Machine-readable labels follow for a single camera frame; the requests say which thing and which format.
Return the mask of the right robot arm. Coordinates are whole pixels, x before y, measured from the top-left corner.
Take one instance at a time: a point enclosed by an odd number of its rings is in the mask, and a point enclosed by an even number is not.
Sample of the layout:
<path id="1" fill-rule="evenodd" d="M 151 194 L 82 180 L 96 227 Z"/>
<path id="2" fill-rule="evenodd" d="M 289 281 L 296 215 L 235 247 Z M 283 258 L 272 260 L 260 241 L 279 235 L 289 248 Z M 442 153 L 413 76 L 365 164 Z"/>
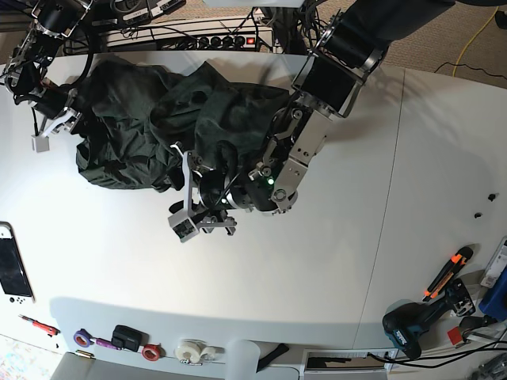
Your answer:
<path id="1" fill-rule="evenodd" d="M 93 5 L 93 1 L 38 1 L 25 39 L 13 50 L 1 74 L 16 105 L 26 102 L 33 112 L 51 121 L 49 126 L 35 129 L 35 140 L 47 140 L 61 128 L 71 131 L 82 118 L 74 103 L 78 87 L 90 72 L 93 49 L 89 48 L 83 71 L 74 82 L 56 85 L 46 74 Z"/>

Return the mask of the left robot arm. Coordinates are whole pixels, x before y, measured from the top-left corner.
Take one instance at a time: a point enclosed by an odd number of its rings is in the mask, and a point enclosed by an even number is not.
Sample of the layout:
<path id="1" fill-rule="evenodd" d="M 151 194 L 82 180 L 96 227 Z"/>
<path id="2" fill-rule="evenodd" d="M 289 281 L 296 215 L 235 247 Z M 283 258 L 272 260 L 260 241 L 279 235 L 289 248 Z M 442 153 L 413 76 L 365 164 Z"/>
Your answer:
<path id="1" fill-rule="evenodd" d="M 217 228 L 233 234 L 233 209 L 272 215 L 290 211 L 330 123 L 350 114 L 392 42 L 451 7 L 450 1 L 356 1 L 336 14 L 309 51 L 287 105 L 273 116 L 256 153 L 241 160 L 230 143 L 222 142 L 211 169 L 196 152 L 182 154 L 184 198 L 170 208 L 169 216 L 179 240 Z"/>

